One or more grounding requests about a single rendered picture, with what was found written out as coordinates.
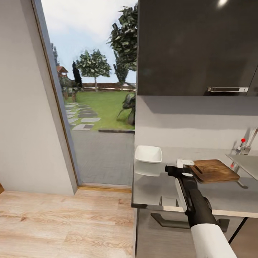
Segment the cutting board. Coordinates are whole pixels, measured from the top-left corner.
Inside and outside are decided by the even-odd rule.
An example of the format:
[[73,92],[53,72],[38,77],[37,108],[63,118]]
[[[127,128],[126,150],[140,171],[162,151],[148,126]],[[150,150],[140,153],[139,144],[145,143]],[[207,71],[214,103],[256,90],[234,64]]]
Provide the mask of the cutting board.
[[218,159],[193,161],[193,166],[188,166],[191,172],[201,182],[238,180],[240,176]]

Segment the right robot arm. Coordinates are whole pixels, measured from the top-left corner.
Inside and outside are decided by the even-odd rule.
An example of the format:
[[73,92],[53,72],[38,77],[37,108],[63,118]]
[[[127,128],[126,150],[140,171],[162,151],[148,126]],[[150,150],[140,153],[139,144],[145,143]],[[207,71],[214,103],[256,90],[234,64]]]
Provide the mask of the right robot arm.
[[197,258],[237,258],[220,229],[209,200],[197,189],[190,169],[192,160],[177,159],[177,165],[166,166],[168,176],[174,176],[176,189],[192,232]]

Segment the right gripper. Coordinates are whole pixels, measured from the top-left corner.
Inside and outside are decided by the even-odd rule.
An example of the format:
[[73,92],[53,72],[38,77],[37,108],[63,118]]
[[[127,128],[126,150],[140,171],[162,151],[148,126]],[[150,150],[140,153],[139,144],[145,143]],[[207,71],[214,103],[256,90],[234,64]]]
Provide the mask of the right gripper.
[[165,172],[167,172],[168,176],[174,176],[175,177],[176,172],[178,172],[178,171],[184,171],[184,172],[190,173],[190,169],[186,168],[186,167],[183,167],[183,168],[178,168],[178,167],[175,167],[175,166],[166,166],[165,167]]

